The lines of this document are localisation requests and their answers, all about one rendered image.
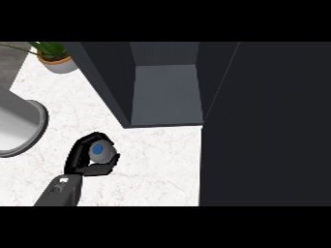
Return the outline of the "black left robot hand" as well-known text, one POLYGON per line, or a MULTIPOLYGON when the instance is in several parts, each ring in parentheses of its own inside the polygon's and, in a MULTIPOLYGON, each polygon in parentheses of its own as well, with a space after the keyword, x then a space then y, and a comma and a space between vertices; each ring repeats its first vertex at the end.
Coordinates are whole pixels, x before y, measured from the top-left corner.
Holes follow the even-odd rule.
POLYGON ((94 142, 105 140, 115 148, 115 143, 109 139, 108 135, 99 132, 91 133, 83 137, 71 148, 69 157, 65 165, 65 174, 80 174, 84 176, 108 175, 114 171, 114 167, 118 164, 119 153, 115 149, 115 156, 109 163, 94 163, 90 160, 90 147, 94 142))

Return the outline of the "water bottle with blue cap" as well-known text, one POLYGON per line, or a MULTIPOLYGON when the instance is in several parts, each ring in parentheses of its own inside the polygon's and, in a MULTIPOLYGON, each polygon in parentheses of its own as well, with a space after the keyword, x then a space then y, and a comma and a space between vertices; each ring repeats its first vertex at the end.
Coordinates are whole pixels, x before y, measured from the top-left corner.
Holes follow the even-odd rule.
POLYGON ((94 163, 109 163, 114 159, 117 152, 114 149, 114 146, 105 141, 99 140, 97 142, 93 143, 90 147, 90 160, 94 163))

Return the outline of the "dark grey open cabinet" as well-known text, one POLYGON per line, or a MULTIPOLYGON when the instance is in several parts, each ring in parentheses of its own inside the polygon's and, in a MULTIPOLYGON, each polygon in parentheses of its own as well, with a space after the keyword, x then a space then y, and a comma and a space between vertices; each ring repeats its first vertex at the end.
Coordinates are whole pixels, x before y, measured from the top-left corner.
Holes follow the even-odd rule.
POLYGON ((122 127, 205 123, 236 42, 65 42, 63 46, 122 127))

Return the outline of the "dark grey cabinet door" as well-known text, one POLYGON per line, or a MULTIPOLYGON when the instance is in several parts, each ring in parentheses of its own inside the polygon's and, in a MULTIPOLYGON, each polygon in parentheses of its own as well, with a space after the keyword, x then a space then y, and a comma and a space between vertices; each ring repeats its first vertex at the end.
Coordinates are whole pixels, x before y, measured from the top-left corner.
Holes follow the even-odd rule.
POLYGON ((237 46, 202 142, 203 205, 331 205, 331 42, 237 46))

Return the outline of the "grey cylindrical appliance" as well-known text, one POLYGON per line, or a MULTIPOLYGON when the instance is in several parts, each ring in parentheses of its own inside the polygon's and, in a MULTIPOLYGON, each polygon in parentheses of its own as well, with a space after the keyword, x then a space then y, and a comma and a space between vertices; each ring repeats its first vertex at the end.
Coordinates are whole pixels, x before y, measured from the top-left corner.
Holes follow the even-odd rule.
POLYGON ((47 108, 0 85, 0 158, 15 157, 34 147, 49 119, 47 108))

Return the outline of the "green potted plant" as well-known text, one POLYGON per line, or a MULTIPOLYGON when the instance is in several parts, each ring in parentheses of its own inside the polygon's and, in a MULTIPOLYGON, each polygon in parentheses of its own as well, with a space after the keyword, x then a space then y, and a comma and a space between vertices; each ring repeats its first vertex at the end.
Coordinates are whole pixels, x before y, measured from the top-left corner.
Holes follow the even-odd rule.
POLYGON ((61 42, 30 42, 28 44, 35 48, 35 52, 2 43, 0 47, 9 47, 34 54, 43 66, 55 74, 68 74, 78 69, 71 54, 61 42))

